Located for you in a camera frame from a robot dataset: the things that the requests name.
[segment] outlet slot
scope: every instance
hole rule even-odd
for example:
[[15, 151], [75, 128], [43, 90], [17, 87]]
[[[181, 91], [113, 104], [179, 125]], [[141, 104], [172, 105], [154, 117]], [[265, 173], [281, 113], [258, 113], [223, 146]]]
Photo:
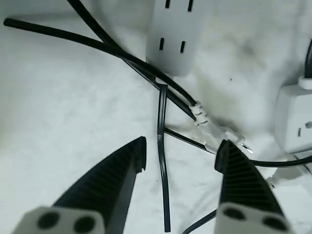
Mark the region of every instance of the outlet slot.
[[169, 8], [170, 7], [170, 0], [166, 0], [166, 8]]
[[164, 50], [165, 38], [160, 39], [159, 50]]
[[185, 48], [185, 41], [181, 43], [180, 53], [183, 54]]
[[192, 11], [192, 8], [193, 8], [193, 1], [194, 1], [194, 0], [190, 0], [190, 1], [189, 1], [189, 8], [188, 8], [188, 11], [189, 11], [189, 12]]

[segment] white fabric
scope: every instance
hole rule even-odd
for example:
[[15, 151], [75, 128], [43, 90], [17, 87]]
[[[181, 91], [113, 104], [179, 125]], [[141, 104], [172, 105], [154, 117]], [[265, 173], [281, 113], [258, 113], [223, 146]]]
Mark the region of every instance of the white fabric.
[[[312, 1], [209, 2], [193, 71], [176, 81], [218, 123], [241, 132], [253, 158], [278, 160], [275, 98], [303, 74]], [[153, 0], [84, 3], [123, 47], [145, 58]], [[0, 16], [97, 39], [65, 0], [2, 1]], [[10, 233], [27, 210], [53, 204], [103, 157], [139, 136], [147, 137], [147, 168], [137, 177], [124, 233], [163, 233], [157, 90], [121, 60], [86, 46], [3, 26], [0, 35], [0, 233]], [[200, 140], [171, 102], [167, 114], [173, 130]], [[217, 207], [222, 176], [213, 155], [170, 136], [165, 144], [177, 234]], [[261, 169], [264, 176], [273, 171]], [[311, 197], [298, 186], [275, 193], [297, 232], [310, 234]], [[214, 223], [194, 233], [213, 233]]]

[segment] power cord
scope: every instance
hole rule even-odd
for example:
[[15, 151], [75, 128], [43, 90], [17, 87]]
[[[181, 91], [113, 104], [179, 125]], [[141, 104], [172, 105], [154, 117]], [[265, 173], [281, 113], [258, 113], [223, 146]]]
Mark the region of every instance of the power cord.
[[189, 233], [191, 233], [192, 231], [194, 231], [195, 229], [201, 227], [205, 223], [208, 223], [210, 220], [212, 220], [215, 217], [216, 217], [216, 210], [212, 211], [210, 214], [206, 215], [205, 217], [203, 217], [202, 219], [200, 219], [196, 223], [192, 224], [184, 232], [182, 232], [182, 234], [189, 234]]
[[160, 84], [159, 87], [160, 87], [160, 90], [159, 90], [158, 119], [157, 119], [157, 146], [158, 146], [158, 157], [159, 157], [159, 166], [160, 166], [161, 182], [162, 182], [164, 225], [165, 225], [165, 232], [169, 233], [171, 231], [169, 185], [168, 185], [168, 175], [167, 175], [165, 147], [164, 147], [164, 131], [165, 131], [165, 117], [166, 117], [168, 87], [166, 84]]
[[199, 101], [197, 101], [195, 105], [190, 106], [190, 109], [196, 117], [194, 124], [202, 133], [202, 137], [206, 142], [212, 143], [212, 145], [205, 145], [207, 150], [217, 152], [219, 145], [223, 140], [230, 140], [237, 146], [243, 146], [249, 153], [254, 153], [245, 144], [245, 138], [242, 134], [233, 131], [231, 128], [220, 126], [211, 116], [207, 114]]
[[9, 19], [6, 18], [3, 23], [5, 26], [18, 28], [26, 31], [31, 31], [35, 33], [40, 33], [48, 36], [53, 36], [56, 38], [62, 38], [66, 40], [71, 40], [80, 44], [84, 44], [90, 47], [93, 47], [95, 49], [101, 50], [103, 52], [106, 52], [108, 54], [114, 55], [120, 59], [123, 59], [125, 61], [128, 61], [131, 64], [134, 64], [141, 69], [145, 70], [148, 74], [151, 76], [158, 77], [163, 82], [167, 83], [169, 86], [171, 86], [173, 89], [178, 91], [182, 96], [184, 96], [190, 103], [190, 105], [195, 105], [195, 100], [189, 95], [180, 85], [178, 85], [176, 82], [174, 82], [172, 79], [170, 79], [167, 75], [162, 73], [157, 68], [153, 67], [152, 65], [138, 59], [137, 57], [130, 55], [129, 53], [125, 52], [124, 50], [120, 50], [117, 47], [105, 45], [104, 43], [79, 35], [71, 32], [67, 32], [64, 30], [51, 28], [47, 26], [42, 26], [34, 23], [28, 23], [21, 20], [16, 19]]
[[[168, 135], [171, 135], [172, 137], [175, 137], [179, 140], [182, 140], [190, 145], [193, 145], [193, 146], [196, 146], [198, 147], [199, 149], [202, 149], [208, 153], [211, 153], [211, 154], [216, 154], [216, 152], [213, 152], [213, 151], [208, 151], [205, 147], [205, 145], [203, 144], [200, 144], [192, 139], [189, 139], [185, 136], [182, 136], [181, 134], [179, 133], [176, 133], [168, 128], [165, 128], [165, 133], [167, 133]], [[258, 166], [258, 167], [277, 167], [277, 168], [281, 168], [281, 167], [296, 167], [296, 166], [301, 166], [301, 165], [305, 165], [305, 164], [308, 164], [308, 163], [312, 163], [312, 156], [309, 156], [309, 157], [306, 157], [306, 158], [303, 158], [303, 159], [298, 159], [298, 160], [293, 160], [293, 161], [287, 161], [287, 162], [270, 162], [270, 161], [257, 161], [257, 160], [251, 160], [250, 161], [255, 165], [255, 166]]]

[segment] white surface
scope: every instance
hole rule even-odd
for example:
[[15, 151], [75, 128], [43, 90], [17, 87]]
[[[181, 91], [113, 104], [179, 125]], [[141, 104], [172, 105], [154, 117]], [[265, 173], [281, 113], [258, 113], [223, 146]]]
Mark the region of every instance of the white surface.
[[[296, 154], [297, 158], [305, 158], [307, 156], [310, 156], [312, 154], [312, 150], [300, 152]], [[309, 163], [305, 166], [306, 170], [310, 172], [310, 176], [312, 177], [312, 163]], [[301, 186], [312, 195], [312, 179], [306, 179], [303, 181], [302, 178], [300, 178]]]
[[[123, 46], [145, 58], [152, 0], [87, 2]], [[209, 4], [192, 73], [178, 82], [219, 123], [244, 134], [252, 158], [279, 160], [275, 99], [282, 84], [303, 74], [312, 1]], [[28, 15], [21, 19], [96, 38], [64, 0], [3, 0], [0, 15]], [[157, 91], [119, 59], [72, 42], [1, 26], [0, 45], [0, 233], [8, 234], [25, 211], [53, 204], [84, 172], [139, 136], [147, 137], [147, 170], [137, 177], [124, 233], [163, 233]], [[171, 102], [167, 113], [168, 125], [199, 140]], [[217, 207], [221, 175], [212, 155], [170, 136], [165, 143], [177, 234]], [[261, 172], [270, 176], [273, 169]], [[297, 232], [312, 233], [306, 191], [293, 186], [275, 194]], [[214, 224], [194, 233], [212, 233]]]
[[312, 149], [312, 129], [307, 124], [312, 120], [312, 90], [299, 85], [281, 88], [276, 102], [275, 136], [287, 153]]
[[206, 149], [208, 152], [214, 152], [214, 154], [216, 154], [222, 141], [228, 140], [224, 129], [211, 119], [200, 102], [197, 102], [196, 105], [190, 107], [190, 109], [196, 117], [196, 122], [194, 124], [205, 141]]
[[[149, 63], [171, 76], [186, 76], [191, 72], [198, 48], [208, 1], [156, 0], [147, 37], [146, 59]], [[164, 39], [160, 50], [160, 40]], [[182, 42], [185, 42], [181, 53]]]

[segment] power plug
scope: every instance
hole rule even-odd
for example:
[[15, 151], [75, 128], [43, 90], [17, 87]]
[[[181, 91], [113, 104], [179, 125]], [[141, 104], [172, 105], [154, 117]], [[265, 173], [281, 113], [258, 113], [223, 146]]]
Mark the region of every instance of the power plug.
[[[298, 160], [312, 155], [312, 150], [288, 155], [288, 160]], [[296, 167], [278, 168], [274, 175], [266, 179], [274, 189], [278, 186], [300, 184], [312, 196], [312, 163]]]
[[286, 153], [312, 149], [312, 79], [280, 90], [275, 115], [275, 138]]
[[147, 39], [147, 62], [171, 76], [187, 75], [207, 7], [206, 0], [155, 0]]

